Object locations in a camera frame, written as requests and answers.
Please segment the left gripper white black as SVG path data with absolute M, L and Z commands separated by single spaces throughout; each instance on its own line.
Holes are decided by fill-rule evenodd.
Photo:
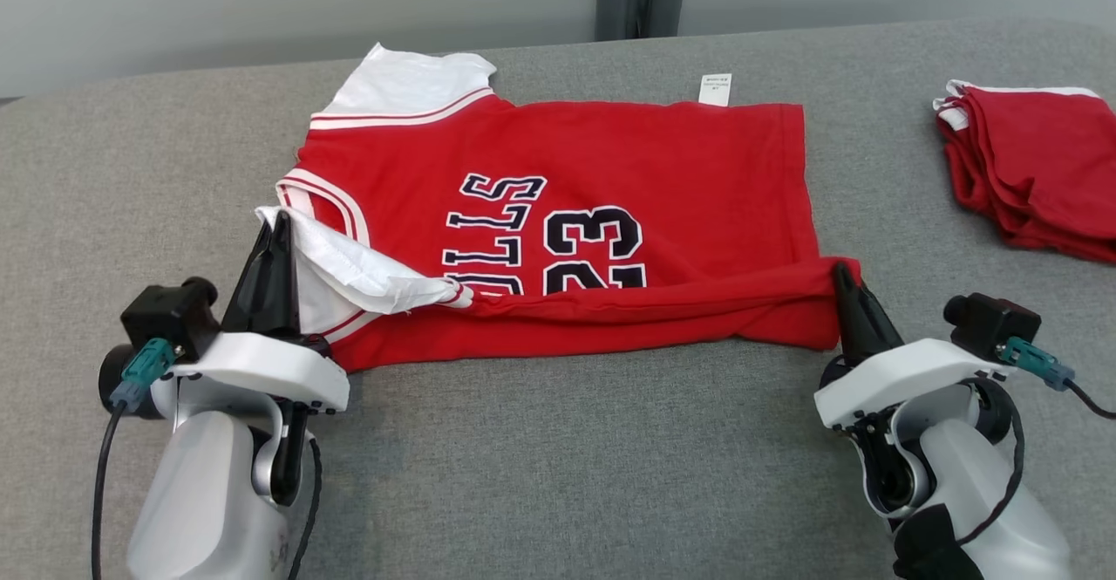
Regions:
M 185 380 L 180 396 L 190 404 L 241 413 L 263 409 L 275 398 L 319 412 L 345 412 L 350 404 L 350 381 L 331 358 L 306 346 L 247 334 L 254 332 L 262 304 L 263 334 L 302 334 L 292 229 L 290 215 L 279 210 L 275 226 L 263 222 L 248 252 L 222 319 L 224 332 L 246 334 L 220 334 L 198 362 L 172 366 L 170 373 Z

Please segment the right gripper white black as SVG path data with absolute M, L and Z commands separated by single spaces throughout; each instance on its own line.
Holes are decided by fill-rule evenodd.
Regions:
M 826 428 L 852 426 L 870 413 L 956 385 L 981 371 L 1006 377 L 1014 373 L 1004 362 L 982 360 L 933 338 L 904 345 L 881 301 L 854 278 L 847 263 L 833 265 L 833 286 L 841 357 L 845 365 L 857 366 L 814 393 L 814 405 Z

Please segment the red shorts white trim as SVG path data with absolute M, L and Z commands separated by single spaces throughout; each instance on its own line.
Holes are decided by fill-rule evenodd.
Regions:
M 962 207 L 1014 249 L 1116 263 L 1116 112 L 1096 91 L 953 79 L 932 108 Z

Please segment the red basketball jersey number 23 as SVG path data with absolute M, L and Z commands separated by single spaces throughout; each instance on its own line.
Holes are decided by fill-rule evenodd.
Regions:
M 840 341 L 800 106 L 516 106 L 496 71 L 376 44 L 276 183 L 344 369 Z

